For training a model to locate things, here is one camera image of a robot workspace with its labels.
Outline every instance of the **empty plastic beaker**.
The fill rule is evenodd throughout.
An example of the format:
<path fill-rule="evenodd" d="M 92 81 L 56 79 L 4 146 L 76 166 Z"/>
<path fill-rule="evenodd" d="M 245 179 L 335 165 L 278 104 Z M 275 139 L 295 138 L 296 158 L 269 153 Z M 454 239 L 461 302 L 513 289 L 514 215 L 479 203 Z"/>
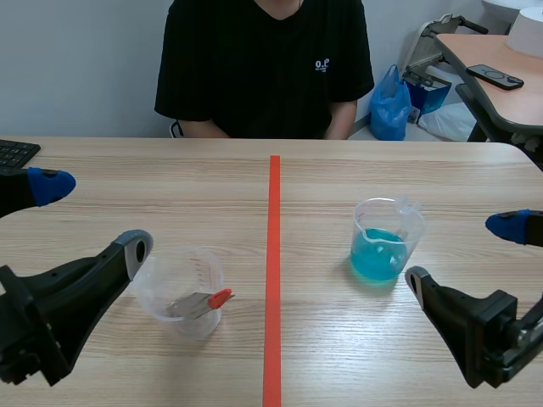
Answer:
<path fill-rule="evenodd" d="M 150 315 L 182 341 L 196 341 L 210 335 L 221 320 L 215 309 L 196 320 L 176 314 L 175 304 L 193 293 L 217 293 L 223 288 L 223 272 L 208 250 L 182 247 L 152 252 L 134 281 L 137 301 Z"/>
<path fill-rule="evenodd" d="M 395 279 L 406 266 L 426 224 L 421 205 L 407 198 L 374 198 L 355 208 L 350 258 L 356 272 L 372 280 Z"/>

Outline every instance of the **floor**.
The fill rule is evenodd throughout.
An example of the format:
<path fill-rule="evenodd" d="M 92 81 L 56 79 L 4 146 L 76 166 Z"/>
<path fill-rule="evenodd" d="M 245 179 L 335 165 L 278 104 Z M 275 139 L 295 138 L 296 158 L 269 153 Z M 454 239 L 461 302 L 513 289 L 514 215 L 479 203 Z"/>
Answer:
<path fill-rule="evenodd" d="M 368 127 L 364 127 L 363 129 L 360 129 L 357 133 L 353 134 L 349 138 L 349 140 L 375 141 L 376 139 L 373 136 L 368 126 Z M 415 125 L 412 123 L 407 123 L 406 141 L 407 142 L 443 142 L 443 140 L 432 136 L 431 134 L 421 129 L 418 125 Z"/>

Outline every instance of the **red tape line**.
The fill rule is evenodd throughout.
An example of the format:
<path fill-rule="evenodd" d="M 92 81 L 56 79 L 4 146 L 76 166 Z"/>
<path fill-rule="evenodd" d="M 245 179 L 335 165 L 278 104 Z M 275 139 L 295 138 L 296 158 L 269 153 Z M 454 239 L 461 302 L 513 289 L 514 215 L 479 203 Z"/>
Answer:
<path fill-rule="evenodd" d="M 270 157 L 264 389 L 262 407 L 281 407 L 281 158 Z"/>

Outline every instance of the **smartphone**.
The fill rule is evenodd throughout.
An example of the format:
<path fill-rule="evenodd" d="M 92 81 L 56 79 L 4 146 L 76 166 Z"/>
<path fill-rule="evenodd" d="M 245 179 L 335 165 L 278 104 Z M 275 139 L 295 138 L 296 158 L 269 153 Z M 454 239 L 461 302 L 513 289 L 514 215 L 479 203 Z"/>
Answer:
<path fill-rule="evenodd" d="M 495 70 L 487 65 L 474 65 L 467 68 L 469 75 L 475 76 L 483 81 L 489 82 L 494 86 L 498 86 L 504 91 L 512 91 L 524 86 L 524 81 L 514 76 L 504 74 L 499 70 Z"/>

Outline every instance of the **keyboard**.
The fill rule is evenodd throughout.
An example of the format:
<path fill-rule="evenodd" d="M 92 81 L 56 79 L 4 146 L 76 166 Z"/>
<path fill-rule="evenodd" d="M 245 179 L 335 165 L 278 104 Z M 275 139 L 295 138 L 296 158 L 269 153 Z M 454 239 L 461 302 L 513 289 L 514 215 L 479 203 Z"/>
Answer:
<path fill-rule="evenodd" d="M 23 168 L 38 151 L 37 144 L 0 140 L 0 171 Z"/>

